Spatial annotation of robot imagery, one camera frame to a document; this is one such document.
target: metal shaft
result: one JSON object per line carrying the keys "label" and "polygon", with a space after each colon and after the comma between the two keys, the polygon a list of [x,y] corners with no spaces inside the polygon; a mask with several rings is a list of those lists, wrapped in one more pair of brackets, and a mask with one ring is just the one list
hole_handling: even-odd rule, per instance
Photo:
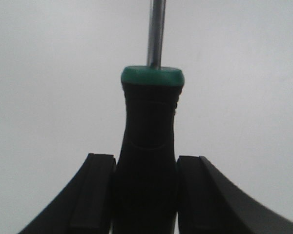
{"label": "metal shaft", "polygon": [[151,0],[147,65],[155,69],[161,67],[165,3],[166,0]]}

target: screwdriver handle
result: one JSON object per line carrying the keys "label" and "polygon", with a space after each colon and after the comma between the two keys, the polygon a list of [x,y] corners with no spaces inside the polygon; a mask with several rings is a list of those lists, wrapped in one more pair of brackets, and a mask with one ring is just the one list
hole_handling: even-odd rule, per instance
{"label": "screwdriver handle", "polygon": [[173,122],[184,78],[174,68],[125,68],[126,128],[114,177],[115,234],[170,234],[177,170]]}

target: white background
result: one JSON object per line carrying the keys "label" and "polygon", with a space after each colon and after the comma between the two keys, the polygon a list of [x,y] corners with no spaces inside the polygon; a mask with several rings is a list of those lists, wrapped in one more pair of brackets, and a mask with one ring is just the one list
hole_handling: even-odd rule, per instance
{"label": "white background", "polygon": [[[120,75],[146,62],[148,14],[148,0],[0,0],[0,234],[89,152],[118,158]],[[176,156],[206,156],[293,221],[293,1],[167,0],[162,64],[186,79]]]}

